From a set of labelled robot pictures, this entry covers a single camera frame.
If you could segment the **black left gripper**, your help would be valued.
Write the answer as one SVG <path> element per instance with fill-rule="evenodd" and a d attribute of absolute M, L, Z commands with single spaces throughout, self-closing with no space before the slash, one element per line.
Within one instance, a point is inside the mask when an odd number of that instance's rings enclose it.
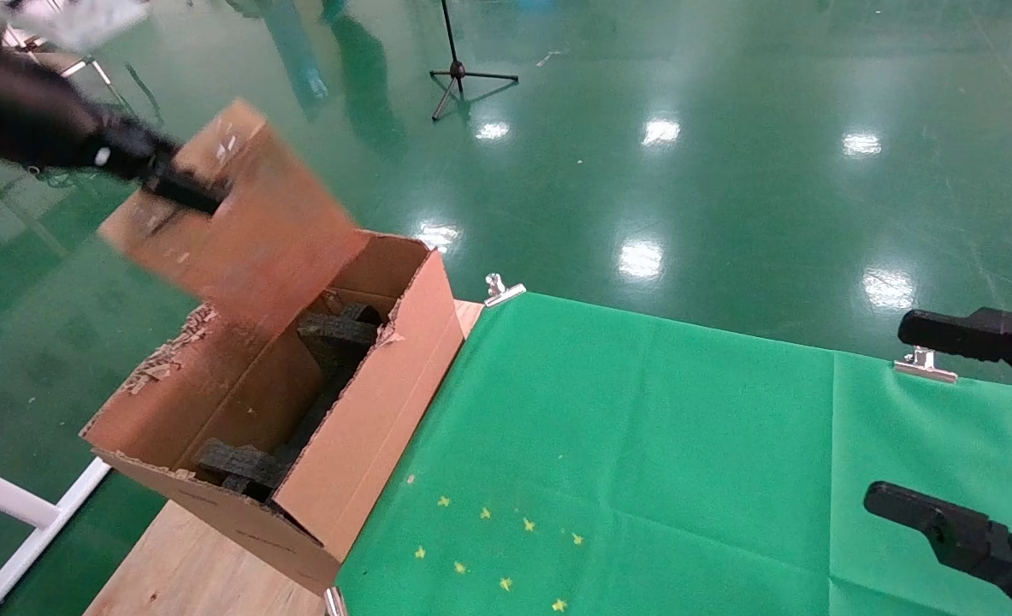
<path fill-rule="evenodd" d="M 175 145 L 67 78 L 0 50 L 0 158 L 38 168 L 100 169 L 177 207 L 213 216 L 227 198 L 173 164 Z"/>

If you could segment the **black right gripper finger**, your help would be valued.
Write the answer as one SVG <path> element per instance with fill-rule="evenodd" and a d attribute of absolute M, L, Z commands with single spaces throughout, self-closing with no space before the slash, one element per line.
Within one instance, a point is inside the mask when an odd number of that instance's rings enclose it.
<path fill-rule="evenodd" d="M 888 481 L 869 485 L 864 507 L 923 534 L 941 566 L 993 584 L 1012 601 L 1012 531 L 1005 524 Z"/>
<path fill-rule="evenodd" d="M 897 338 L 908 346 L 983 362 L 1004 362 L 1012 368 L 1012 312 L 979 307 L 966 317 L 929 311 L 909 311 Z"/>

